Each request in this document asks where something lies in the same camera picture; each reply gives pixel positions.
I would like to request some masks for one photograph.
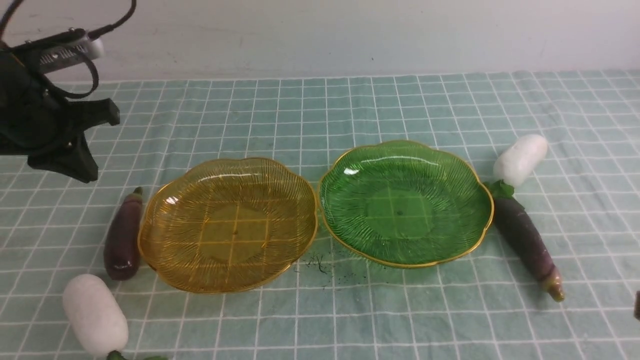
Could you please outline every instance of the black cable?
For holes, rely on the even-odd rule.
[[[9,7],[4,12],[2,19],[0,20],[0,40],[2,40],[4,36],[4,31],[6,30],[6,26],[9,25],[9,20],[11,20],[11,17],[15,13],[15,11],[18,10],[18,6],[20,6],[23,1],[24,0],[13,0],[12,3],[9,4]]]
[[[111,25],[106,25],[99,29],[89,31],[89,33],[87,34],[89,36],[89,39],[95,40],[106,33],[112,32],[113,30],[115,30],[116,28],[120,27],[122,24],[127,22],[127,20],[129,20],[129,18],[136,11],[136,5],[137,5],[137,0],[131,0],[131,7],[129,8],[129,11],[126,14],[124,14],[124,16],[120,20],[114,22]]]

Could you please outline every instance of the eggplant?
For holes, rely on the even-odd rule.
[[[636,303],[634,305],[634,318],[640,320],[640,291],[636,291]]]
[[[104,268],[111,280],[129,280],[140,267],[138,231],[142,219],[142,187],[126,196],[104,242]]]
[[[524,267],[551,297],[564,300],[562,277],[531,217],[504,181],[485,184],[493,197],[493,224],[518,255]]]

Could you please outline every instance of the plate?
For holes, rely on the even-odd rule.
[[[309,248],[316,209],[311,185],[276,161],[212,160],[153,196],[138,247],[158,276],[180,290],[249,290]]]
[[[469,164],[406,140],[346,152],[320,180],[318,193],[334,238],[400,268],[472,252],[493,218],[493,199]]]

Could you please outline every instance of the radish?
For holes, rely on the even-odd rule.
[[[62,294],[62,307],[78,342],[92,356],[125,360],[120,354],[129,339],[129,327],[111,290],[91,274],[71,279]],[[147,360],[161,360],[153,357]]]
[[[104,268],[111,280],[129,280],[138,272],[138,231],[141,219],[142,188],[137,187],[120,205],[104,242]]]
[[[493,175],[517,188],[545,158],[548,147],[547,139],[537,134],[519,138],[498,157],[493,165]]]

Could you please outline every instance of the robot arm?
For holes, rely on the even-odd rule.
[[[14,0],[0,22],[0,156],[27,156],[31,168],[53,171],[89,183],[98,178],[98,166],[84,132],[101,124],[120,123],[111,99],[69,101],[87,94],[71,94],[53,85],[46,73],[85,63],[98,74],[92,59],[101,51],[99,37],[124,23],[136,7],[112,25],[86,32],[70,29],[17,47],[1,40],[6,22],[20,0]]]

